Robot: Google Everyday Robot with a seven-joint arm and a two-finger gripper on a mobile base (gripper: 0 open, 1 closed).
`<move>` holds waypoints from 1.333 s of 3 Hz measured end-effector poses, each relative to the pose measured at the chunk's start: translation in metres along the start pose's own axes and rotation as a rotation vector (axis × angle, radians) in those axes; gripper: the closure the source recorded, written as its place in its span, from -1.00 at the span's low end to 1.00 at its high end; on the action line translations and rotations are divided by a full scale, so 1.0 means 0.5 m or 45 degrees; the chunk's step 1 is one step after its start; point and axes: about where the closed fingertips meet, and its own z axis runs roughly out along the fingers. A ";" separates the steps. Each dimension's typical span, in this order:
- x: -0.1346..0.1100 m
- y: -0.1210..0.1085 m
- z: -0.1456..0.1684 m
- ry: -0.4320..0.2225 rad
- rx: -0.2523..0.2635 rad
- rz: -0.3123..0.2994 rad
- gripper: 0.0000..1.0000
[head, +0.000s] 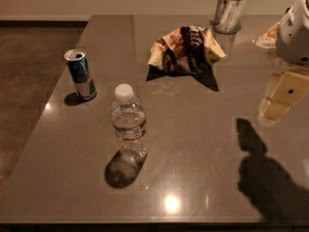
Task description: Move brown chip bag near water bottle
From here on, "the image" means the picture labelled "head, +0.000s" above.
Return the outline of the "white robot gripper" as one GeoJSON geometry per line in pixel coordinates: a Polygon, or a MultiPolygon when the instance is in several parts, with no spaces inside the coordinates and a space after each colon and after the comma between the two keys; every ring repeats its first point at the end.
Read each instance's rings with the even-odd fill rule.
{"type": "MultiPolygon", "coordinates": [[[[277,55],[288,63],[309,65],[308,0],[295,0],[282,16],[277,31],[277,55]]],[[[262,126],[274,126],[309,93],[309,69],[293,66],[274,73],[258,110],[262,126]]]]}

